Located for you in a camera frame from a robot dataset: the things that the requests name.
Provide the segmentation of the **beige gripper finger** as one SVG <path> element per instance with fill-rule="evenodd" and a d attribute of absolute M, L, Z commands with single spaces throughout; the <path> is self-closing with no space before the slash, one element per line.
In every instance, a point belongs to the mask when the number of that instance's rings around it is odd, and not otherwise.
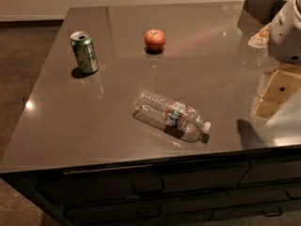
<path fill-rule="evenodd" d="M 300 88 L 301 67 L 280 63 L 273 71 L 266 71 L 261 76 L 252 112 L 271 119 Z"/>

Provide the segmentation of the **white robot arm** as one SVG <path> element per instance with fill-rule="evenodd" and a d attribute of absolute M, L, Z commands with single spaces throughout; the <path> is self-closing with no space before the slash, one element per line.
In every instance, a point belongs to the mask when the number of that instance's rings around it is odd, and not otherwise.
<path fill-rule="evenodd" d="M 301 0 L 288 0 L 248 45 L 266 48 L 268 56 L 279 62 L 262 75 L 252 103 L 254 115 L 271 119 L 301 88 Z"/>

